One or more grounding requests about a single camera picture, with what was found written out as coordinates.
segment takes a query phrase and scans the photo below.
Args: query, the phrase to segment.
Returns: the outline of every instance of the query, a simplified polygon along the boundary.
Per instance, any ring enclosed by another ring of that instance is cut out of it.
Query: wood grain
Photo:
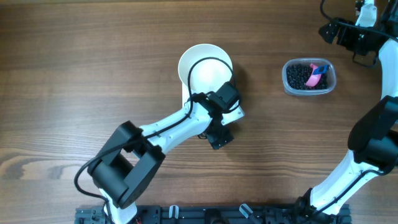
[[[342,160],[352,126],[381,95],[381,68],[351,62],[324,43],[318,0],[149,1],[0,8],[0,223],[71,223],[101,202],[72,183],[117,126],[181,107],[177,64],[211,43],[231,56],[246,116],[235,140],[214,151],[189,139],[167,155],[139,199],[146,205],[292,203]],[[353,4],[327,12],[353,19]],[[337,71],[323,96],[284,93],[292,58],[321,57]],[[136,159],[127,155],[132,163]],[[97,192],[90,177],[84,188]],[[395,223],[398,175],[353,198],[354,223]]]

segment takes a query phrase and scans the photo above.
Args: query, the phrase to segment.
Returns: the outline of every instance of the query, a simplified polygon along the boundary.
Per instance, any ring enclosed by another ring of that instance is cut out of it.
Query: clear plastic container
[[[313,63],[316,66],[322,66],[322,65],[330,65],[329,70],[326,72],[327,78],[326,81],[328,82],[328,88],[324,90],[296,90],[293,89],[289,83],[287,82],[287,74],[286,74],[286,68],[290,65],[310,65]],[[295,96],[314,96],[314,95],[321,95],[325,93],[331,92],[335,86],[336,86],[336,72],[334,66],[326,59],[323,58],[298,58],[298,59],[292,59],[288,61],[283,69],[282,69],[282,81],[285,86],[285,93],[289,95],[295,95]]]

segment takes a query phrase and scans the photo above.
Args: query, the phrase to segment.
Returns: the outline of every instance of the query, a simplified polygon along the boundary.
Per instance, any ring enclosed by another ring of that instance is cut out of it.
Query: black beans
[[[306,82],[312,74],[312,68],[309,65],[291,65],[286,68],[287,82],[296,90],[324,90],[328,88],[326,74],[323,74],[318,84],[314,87],[306,86]]]

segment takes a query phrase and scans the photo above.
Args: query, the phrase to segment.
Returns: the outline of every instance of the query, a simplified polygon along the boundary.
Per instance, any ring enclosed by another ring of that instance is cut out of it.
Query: container of black beans
[[[314,87],[306,86],[312,74],[311,64],[318,67],[329,65],[329,69],[322,74]],[[298,58],[288,61],[282,69],[282,81],[285,92],[295,96],[313,96],[331,92],[336,86],[336,72],[334,66],[322,58]]]

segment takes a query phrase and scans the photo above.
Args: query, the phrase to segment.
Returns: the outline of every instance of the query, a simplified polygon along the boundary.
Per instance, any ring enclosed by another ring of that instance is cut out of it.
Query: pink object
[[[309,87],[314,87],[318,84],[322,74],[314,75],[313,72],[318,68],[318,66],[311,64],[310,67],[312,68],[312,74],[305,85]]]

